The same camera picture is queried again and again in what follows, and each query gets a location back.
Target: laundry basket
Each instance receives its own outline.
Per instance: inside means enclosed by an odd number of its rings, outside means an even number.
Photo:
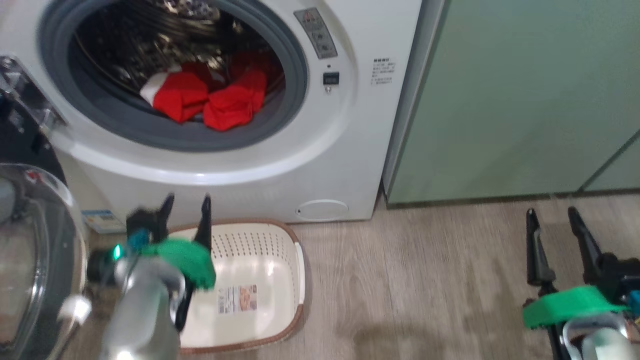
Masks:
[[[172,237],[193,239],[197,225]],[[217,280],[196,291],[180,335],[183,354],[249,349],[285,339],[302,317],[305,265],[293,230],[274,220],[211,227]]]

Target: white washing machine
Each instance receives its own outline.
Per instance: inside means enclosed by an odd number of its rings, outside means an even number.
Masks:
[[[4,0],[0,55],[48,96],[42,131],[84,209],[108,208],[123,220],[173,192],[171,225],[179,225],[199,219],[210,193],[216,218],[367,219],[420,6]],[[180,56],[211,67],[252,46],[276,55],[280,77],[246,126],[180,125],[135,92]]]

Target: wooden floor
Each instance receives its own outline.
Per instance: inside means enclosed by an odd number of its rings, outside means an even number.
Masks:
[[[305,316],[291,338],[182,359],[550,359],[546,334],[522,325],[522,303],[536,294],[525,280],[525,212],[538,212],[556,286],[566,289],[580,285],[582,274],[566,215],[571,205],[604,250],[640,257],[640,195],[380,205],[371,221],[293,226],[308,285]],[[65,359],[97,358],[111,306],[98,305]]]

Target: green cabinet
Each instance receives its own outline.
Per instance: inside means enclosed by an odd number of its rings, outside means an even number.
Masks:
[[[414,43],[383,176],[389,203],[576,191],[640,129],[639,1],[444,8]]]

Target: red cloth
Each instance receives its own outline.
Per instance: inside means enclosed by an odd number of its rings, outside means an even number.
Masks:
[[[229,63],[229,77],[231,81],[239,79],[250,69],[257,69],[267,75],[267,83],[271,83],[282,74],[280,62],[273,52],[258,53],[257,51],[234,54]]]
[[[218,131],[248,124],[264,103],[267,76],[252,69],[224,90],[209,95],[204,107],[204,124]]]
[[[211,76],[204,63],[184,63],[180,67],[182,71],[169,73],[152,104],[179,124],[202,112],[209,92],[225,86]]]

